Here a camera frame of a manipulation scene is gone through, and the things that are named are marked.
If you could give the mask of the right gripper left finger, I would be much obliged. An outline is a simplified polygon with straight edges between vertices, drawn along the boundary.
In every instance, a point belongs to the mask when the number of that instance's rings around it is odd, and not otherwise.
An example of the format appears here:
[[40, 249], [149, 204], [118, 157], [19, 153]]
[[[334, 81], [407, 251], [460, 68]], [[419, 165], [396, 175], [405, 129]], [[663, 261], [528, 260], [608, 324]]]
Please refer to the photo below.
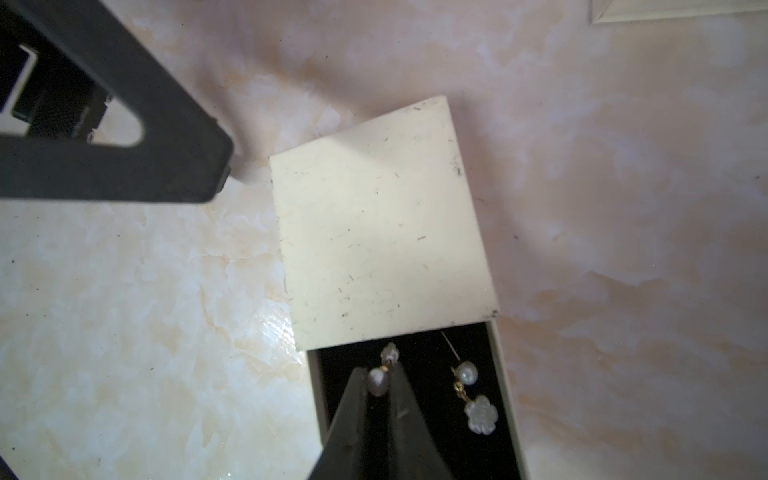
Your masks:
[[368, 371], [352, 370], [309, 479], [384, 478], [384, 398], [368, 389]]

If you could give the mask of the cream drawer jewelry box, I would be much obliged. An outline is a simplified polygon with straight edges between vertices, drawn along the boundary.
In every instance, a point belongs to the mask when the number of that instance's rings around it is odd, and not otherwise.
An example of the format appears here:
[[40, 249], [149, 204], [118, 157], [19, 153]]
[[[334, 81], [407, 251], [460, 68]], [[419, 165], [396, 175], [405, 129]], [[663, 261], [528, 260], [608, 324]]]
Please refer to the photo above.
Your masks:
[[591, 23], [617, 23], [760, 12], [767, 0], [593, 0]]

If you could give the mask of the small earring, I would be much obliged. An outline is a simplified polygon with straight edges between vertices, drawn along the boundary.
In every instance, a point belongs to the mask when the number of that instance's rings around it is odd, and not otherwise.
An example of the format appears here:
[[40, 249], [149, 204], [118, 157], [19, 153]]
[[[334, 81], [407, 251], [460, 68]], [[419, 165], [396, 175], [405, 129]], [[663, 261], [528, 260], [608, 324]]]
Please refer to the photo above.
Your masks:
[[381, 398], [389, 391], [390, 376], [398, 363], [399, 349], [393, 342], [388, 343], [380, 354], [381, 365], [371, 369], [366, 377], [367, 390], [375, 398]]

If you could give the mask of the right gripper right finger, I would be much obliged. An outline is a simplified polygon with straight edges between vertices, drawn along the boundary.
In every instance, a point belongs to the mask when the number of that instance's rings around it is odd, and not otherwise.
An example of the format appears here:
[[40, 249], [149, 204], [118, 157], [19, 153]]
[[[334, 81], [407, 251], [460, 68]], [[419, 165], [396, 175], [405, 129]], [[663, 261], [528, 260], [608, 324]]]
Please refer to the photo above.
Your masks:
[[390, 367], [388, 471], [390, 479], [453, 479], [428, 430], [404, 367]]

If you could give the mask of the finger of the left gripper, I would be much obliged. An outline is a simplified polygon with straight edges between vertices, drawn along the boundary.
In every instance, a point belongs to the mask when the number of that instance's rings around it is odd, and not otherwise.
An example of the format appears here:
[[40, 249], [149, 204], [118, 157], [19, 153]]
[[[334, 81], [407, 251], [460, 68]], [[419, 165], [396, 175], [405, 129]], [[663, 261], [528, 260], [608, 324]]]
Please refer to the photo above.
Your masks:
[[233, 142], [99, 1], [1, 5], [1, 194], [204, 203]]

